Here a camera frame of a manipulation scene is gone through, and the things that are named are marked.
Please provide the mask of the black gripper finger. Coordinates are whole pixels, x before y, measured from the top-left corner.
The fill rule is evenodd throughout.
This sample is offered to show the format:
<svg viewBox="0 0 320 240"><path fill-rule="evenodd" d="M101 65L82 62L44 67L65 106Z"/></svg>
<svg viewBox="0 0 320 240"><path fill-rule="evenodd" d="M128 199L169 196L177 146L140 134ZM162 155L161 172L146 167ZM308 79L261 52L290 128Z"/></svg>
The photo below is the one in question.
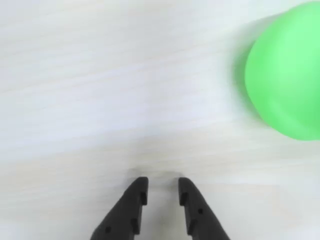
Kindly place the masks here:
<svg viewBox="0 0 320 240"><path fill-rule="evenodd" d="M142 209L148 203L149 179L136 178L93 231L92 240L134 240L140 234Z"/></svg>
<svg viewBox="0 0 320 240"><path fill-rule="evenodd" d="M193 240L229 240L200 190L187 177L178 179L179 204L184 207L186 231Z"/></svg>

